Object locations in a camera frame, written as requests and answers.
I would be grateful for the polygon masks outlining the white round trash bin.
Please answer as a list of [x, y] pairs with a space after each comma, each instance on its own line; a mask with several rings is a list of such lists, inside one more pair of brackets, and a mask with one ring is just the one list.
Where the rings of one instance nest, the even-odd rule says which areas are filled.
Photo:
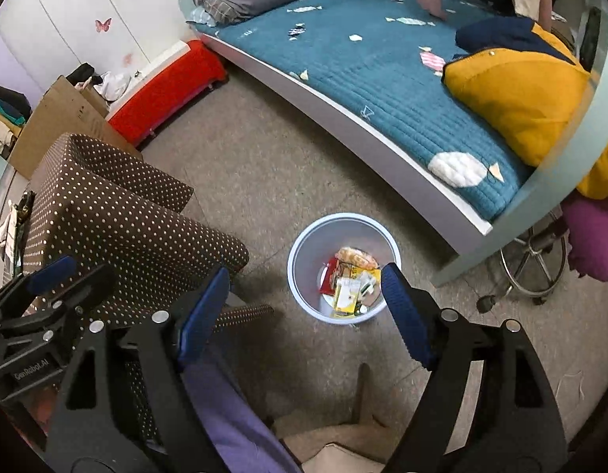
[[381, 313], [386, 302], [382, 297], [378, 298], [363, 315], [335, 314], [333, 298], [321, 294], [320, 286], [328, 262], [343, 247], [373, 255], [380, 266], [403, 265], [396, 240], [381, 223], [355, 212], [338, 212], [316, 220], [298, 235], [288, 256], [287, 280], [291, 295], [311, 317], [329, 325], [358, 325]]

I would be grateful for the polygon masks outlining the brown polka dot table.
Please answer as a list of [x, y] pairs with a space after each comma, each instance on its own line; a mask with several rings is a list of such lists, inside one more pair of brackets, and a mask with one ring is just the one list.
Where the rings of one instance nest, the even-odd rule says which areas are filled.
[[62, 255], [75, 274], [59, 294], [100, 265], [113, 268], [113, 294], [80, 321], [138, 324], [199, 288], [216, 265], [231, 274], [250, 260], [235, 236], [183, 215], [194, 190], [137, 157], [84, 134], [63, 134], [28, 186], [35, 195], [23, 254], [31, 274]]

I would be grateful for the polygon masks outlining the purple trouser leg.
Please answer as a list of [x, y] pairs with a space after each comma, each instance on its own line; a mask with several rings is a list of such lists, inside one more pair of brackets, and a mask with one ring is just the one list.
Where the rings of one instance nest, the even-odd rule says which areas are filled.
[[187, 395], [224, 463], [232, 472], [298, 472], [301, 468], [250, 408], [216, 347], [182, 373]]

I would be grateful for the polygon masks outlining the brown cardboard box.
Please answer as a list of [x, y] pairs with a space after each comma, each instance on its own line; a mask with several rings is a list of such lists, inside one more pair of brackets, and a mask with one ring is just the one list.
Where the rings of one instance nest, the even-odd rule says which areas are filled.
[[61, 134], [86, 134], [142, 159], [142, 154], [109, 125], [83, 94], [65, 76], [60, 76], [22, 128], [8, 158], [9, 164], [30, 179]]

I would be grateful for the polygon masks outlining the chrome swivel chair base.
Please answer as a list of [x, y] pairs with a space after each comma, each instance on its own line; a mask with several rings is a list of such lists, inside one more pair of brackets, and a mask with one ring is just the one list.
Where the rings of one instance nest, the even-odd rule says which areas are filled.
[[512, 294], [544, 305], [558, 288], [566, 272], [568, 226], [563, 216], [550, 211], [498, 253], [504, 279], [495, 289], [478, 298], [478, 313], [486, 314]]

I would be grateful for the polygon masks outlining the white plastic bag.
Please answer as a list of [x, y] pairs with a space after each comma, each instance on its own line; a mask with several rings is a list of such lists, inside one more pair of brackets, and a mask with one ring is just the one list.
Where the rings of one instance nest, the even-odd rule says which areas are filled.
[[93, 87], [101, 95], [101, 98], [107, 102], [114, 102], [128, 90], [131, 79], [130, 73], [114, 74], [107, 72], [102, 76], [102, 82], [95, 84]]

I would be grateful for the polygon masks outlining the magenta cloth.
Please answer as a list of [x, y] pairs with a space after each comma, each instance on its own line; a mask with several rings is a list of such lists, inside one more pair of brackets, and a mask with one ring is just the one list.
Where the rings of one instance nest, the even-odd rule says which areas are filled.
[[608, 282], [608, 197], [592, 200], [573, 191], [561, 207], [569, 229], [570, 269]]

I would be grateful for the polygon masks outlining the red snack wrapper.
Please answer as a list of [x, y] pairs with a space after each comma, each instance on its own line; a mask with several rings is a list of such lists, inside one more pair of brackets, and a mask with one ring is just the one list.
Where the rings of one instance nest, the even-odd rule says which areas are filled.
[[331, 257], [325, 265], [325, 273], [321, 277], [319, 292], [321, 295], [332, 296], [335, 294], [336, 279], [340, 274], [340, 262], [337, 257]]

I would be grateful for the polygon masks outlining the red fabric bench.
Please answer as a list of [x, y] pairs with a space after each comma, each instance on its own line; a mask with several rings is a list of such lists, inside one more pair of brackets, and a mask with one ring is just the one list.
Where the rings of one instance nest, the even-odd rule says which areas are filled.
[[199, 39], [191, 39], [175, 60], [139, 83], [129, 99], [112, 111], [108, 123], [137, 147], [196, 96], [226, 81], [218, 55]]

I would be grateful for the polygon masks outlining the yellow navy jacket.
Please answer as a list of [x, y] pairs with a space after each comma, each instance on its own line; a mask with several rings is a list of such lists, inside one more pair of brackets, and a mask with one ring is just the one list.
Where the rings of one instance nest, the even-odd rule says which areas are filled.
[[552, 33], [527, 17], [492, 17], [459, 28], [466, 55], [444, 66], [451, 96], [537, 168], [578, 109], [591, 75]]

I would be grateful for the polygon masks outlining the teal quilted bed mattress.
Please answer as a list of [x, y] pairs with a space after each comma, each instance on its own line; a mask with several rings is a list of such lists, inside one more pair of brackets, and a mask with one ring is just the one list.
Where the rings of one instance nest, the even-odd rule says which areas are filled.
[[492, 221], [530, 170], [424, 63], [462, 57], [457, 30], [491, 14], [477, 0], [443, 3], [444, 21], [416, 0], [298, 0], [229, 26], [188, 19], [336, 101]]

